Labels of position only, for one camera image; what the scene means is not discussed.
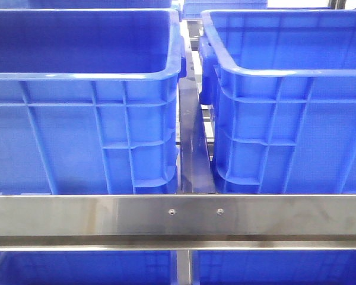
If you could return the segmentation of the large blue crate left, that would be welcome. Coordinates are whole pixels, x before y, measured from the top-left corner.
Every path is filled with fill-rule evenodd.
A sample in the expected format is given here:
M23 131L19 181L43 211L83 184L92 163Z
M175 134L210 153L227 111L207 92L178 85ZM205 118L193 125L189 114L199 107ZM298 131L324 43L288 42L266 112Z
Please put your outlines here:
M0 195L173 194L173 9L0 9Z

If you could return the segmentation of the large blue crate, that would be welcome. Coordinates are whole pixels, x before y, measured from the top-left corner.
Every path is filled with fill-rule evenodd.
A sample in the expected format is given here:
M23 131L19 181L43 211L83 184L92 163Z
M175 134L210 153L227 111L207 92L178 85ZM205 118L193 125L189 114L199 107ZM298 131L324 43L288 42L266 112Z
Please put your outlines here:
M356 9L205 10L222 194L356 194Z
M173 9L0 9L0 195L173 194Z

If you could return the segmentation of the large blue crate right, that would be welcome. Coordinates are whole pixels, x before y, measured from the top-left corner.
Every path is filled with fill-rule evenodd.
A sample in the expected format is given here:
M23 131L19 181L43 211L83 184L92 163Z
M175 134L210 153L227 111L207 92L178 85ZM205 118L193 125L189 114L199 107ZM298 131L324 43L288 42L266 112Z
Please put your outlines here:
M356 9L205 10L222 194L356 194Z

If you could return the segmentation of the lower blue crate right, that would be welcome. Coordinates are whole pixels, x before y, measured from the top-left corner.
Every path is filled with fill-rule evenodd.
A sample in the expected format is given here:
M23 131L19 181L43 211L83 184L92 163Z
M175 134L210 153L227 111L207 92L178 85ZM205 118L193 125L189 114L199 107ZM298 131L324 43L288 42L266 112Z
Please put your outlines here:
M198 251L197 284L356 284L356 250Z

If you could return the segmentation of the far blue crate right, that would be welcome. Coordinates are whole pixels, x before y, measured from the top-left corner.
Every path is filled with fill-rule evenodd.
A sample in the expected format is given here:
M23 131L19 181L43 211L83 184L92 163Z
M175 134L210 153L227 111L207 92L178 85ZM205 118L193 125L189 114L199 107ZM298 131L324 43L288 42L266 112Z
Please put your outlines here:
M184 1L183 18L197 19L201 17L201 12L205 10L256 10L266 9L267 0L243 1L243 0L202 0Z

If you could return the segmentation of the far blue crate left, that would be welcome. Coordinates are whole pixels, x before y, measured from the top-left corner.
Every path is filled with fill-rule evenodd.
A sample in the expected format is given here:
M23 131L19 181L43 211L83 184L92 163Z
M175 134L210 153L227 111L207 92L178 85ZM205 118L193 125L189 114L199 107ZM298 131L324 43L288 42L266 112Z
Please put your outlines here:
M0 1L0 8L75 9L75 8L180 8L178 1L110 1L110 0L29 0Z

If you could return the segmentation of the lower blue crate left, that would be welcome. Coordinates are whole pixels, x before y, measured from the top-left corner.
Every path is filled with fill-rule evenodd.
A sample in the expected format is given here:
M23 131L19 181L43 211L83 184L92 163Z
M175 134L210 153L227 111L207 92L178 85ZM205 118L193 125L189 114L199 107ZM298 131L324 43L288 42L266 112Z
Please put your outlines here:
M177 284L170 251L6 252L0 284Z

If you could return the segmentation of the steel centre divider rail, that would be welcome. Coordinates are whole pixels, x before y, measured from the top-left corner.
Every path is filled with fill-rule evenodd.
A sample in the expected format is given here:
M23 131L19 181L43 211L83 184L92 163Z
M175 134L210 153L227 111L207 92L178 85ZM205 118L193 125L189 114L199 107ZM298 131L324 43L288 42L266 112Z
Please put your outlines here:
M180 178L184 194L214 194L204 120L198 98L192 51L186 76L179 80Z

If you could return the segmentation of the steel vertical rack post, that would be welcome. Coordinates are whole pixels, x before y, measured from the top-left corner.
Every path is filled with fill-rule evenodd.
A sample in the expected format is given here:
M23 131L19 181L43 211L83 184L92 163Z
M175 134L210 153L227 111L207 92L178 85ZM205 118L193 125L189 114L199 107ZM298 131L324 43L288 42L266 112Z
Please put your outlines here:
M192 251L179 250L176 255L177 283L180 285L192 284Z

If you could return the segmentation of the steel rack front rail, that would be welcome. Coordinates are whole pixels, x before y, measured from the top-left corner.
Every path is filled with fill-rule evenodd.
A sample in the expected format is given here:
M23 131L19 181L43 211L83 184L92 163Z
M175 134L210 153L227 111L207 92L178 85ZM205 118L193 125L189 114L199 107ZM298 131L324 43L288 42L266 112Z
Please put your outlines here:
M356 195L0 196L0 251L356 249Z

